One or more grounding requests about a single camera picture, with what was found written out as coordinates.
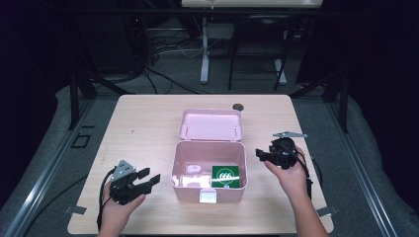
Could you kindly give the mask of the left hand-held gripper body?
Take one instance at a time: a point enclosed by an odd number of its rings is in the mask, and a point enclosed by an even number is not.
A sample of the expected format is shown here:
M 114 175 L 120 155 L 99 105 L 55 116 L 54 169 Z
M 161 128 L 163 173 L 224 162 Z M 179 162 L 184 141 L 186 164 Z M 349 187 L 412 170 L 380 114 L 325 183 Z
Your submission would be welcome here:
M 111 198 L 115 202 L 125 205 L 143 194 L 143 184 L 133 183 L 138 180 L 137 172 L 127 161 L 120 161 L 111 178 Z

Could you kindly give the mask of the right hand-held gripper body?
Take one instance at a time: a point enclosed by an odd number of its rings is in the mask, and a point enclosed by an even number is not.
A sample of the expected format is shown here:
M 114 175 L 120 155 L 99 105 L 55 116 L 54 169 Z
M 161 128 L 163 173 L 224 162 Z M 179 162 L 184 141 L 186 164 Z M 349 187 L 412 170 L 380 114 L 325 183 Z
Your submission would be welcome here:
M 270 152 L 274 154 L 275 164 L 284 170 L 289 169 L 300 161 L 299 152 L 296 150 L 293 140 L 296 137 L 304 138 L 306 134 L 284 131 L 274 133 L 274 136 L 276 139 L 271 141 Z

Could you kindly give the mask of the green packet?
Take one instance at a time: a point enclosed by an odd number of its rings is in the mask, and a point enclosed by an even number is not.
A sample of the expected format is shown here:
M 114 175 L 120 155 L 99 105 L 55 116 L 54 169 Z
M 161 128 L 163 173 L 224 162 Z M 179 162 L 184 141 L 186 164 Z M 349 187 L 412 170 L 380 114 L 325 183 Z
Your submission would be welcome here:
M 240 177 L 237 166 L 213 166 L 211 170 L 213 188 L 239 189 Z

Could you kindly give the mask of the pink storage box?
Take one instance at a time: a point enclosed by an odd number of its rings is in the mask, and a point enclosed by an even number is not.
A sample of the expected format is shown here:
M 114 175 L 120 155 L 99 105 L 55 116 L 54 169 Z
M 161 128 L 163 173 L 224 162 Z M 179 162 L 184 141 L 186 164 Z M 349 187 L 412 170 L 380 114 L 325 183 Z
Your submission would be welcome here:
M 188 109 L 183 111 L 171 174 L 171 185 L 180 201 L 236 203 L 248 184 L 246 149 L 241 112 Z M 213 166 L 237 166 L 240 188 L 211 186 Z

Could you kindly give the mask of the person's left hand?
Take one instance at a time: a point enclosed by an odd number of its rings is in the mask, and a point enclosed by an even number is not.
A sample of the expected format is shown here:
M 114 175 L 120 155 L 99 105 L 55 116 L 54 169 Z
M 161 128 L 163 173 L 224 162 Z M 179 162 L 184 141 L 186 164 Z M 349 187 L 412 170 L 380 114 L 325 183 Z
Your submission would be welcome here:
M 125 205 L 120 205 L 110 197 L 111 183 L 107 182 L 103 190 L 103 198 L 107 203 L 103 207 L 100 231 L 111 230 L 121 232 L 125 229 L 130 215 L 145 201 L 146 195 L 141 195 Z

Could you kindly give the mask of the person's right hand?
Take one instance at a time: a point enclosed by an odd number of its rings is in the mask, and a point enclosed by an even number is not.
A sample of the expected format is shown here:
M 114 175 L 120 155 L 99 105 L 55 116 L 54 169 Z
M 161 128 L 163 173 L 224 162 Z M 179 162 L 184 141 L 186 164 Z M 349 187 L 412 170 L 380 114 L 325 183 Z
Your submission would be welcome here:
M 307 194 L 305 171 L 299 163 L 286 170 L 269 161 L 265 161 L 264 165 L 278 178 L 281 187 L 290 200 L 310 199 Z

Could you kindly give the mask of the grey tape strip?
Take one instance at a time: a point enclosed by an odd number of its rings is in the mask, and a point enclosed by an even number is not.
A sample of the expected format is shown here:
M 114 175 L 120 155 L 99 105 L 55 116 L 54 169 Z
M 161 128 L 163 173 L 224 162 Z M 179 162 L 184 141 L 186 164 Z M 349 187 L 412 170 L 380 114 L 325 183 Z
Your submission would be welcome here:
M 335 205 L 325 206 L 316 210 L 319 216 L 334 215 L 338 212 L 338 208 Z
M 83 215 L 86 211 L 86 207 L 77 206 L 77 205 L 69 205 L 64 210 L 66 213 L 69 214 L 80 214 Z

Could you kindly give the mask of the black chair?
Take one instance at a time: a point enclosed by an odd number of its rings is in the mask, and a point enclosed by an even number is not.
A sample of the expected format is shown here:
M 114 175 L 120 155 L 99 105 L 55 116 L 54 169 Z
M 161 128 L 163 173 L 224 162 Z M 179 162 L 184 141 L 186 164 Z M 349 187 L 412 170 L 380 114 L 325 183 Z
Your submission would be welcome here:
M 301 26 L 301 19 L 291 15 L 251 15 L 238 21 L 230 40 L 228 89 L 232 89 L 233 74 L 275 73 L 274 89 L 281 85 L 281 77 L 291 50 L 293 36 Z M 257 62 L 269 59 L 274 63 L 272 70 L 234 66 L 239 58 Z

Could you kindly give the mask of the white desk with metal leg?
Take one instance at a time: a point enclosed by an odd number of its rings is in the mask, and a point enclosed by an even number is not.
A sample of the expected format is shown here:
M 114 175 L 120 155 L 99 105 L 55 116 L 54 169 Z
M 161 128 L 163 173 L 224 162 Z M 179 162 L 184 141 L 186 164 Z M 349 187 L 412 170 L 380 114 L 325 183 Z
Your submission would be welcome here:
M 200 82 L 207 84 L 210 75 L 209 39 L 227 39 L 236 23 L 248 17 L 316 13 L 324 0 L 181 0 L 183 10 L 201 21 L 202 66 Z

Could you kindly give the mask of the black metal frame stand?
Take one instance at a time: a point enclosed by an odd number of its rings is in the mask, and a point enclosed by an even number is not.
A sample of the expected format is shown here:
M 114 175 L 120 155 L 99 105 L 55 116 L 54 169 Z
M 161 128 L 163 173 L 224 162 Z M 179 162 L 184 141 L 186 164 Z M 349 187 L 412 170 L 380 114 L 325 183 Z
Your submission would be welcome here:
M 131 95 L 131 92 L 106 80 L 96 72 L 93 59 L 87 50 L 87 45 L 75 18 L 63 17 L 61 22 L 73 46 L 71 49 L 72 76 L 69 79 L 71 110 L 69 129 L 73 129 L 81 120 L 79 94 L 82 94 L 88 101 L 95 100 L 98 92 L 94 83 L 99 83 L 120 96 Z
M 347 112 L 349 102 L 349 79 L 347 75 L 350 70 L 351 68 L 348 65 L 342 65 L 336 71 L 315 82 L 309 83 L 302 89 L 290 94 L 290 97 L 296 99 L 313 91 L 320 85 L 326 85 L 326 89 L 321 98 L 325 103 L 333 103 L 336 98 L 339 98 L 338 124 L 343 131 L 347 133 Z

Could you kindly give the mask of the aluminium rail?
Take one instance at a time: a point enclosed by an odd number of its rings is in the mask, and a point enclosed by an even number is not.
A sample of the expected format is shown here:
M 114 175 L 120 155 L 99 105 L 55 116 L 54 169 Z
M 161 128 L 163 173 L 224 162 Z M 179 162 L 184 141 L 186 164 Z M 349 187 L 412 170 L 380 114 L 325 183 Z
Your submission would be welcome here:
M 326 103 L 325 107 L 333 120 L 333 123 L 338 130 L 338 133 L 343 140 L 345 147 L 349 153 L 349 162 L 351 163 L 352 169 L 354 170 L 355 177 L 361 187 L 363 195 L 368 203 L 371 213 L 377 223 L 377 227 L 380 230 L 382 237 L 399 237 L 392 222 L 390 221 L 388 214 L 382 204 L 380 197 L 370 179 L 367 170 L 360 158 L 360 155 L 349 135 L 342 128 L 338 116 L 338 109 L 334 104 Z
M 80 122 L 88 115 L 94 101 L 82 103 L 79 119 L 71 123 L 70 105 L 63 101 L 18 186 L 0 210 L 0 237 L 22 237 L 64 161 L 70 142 L 76 137 Z

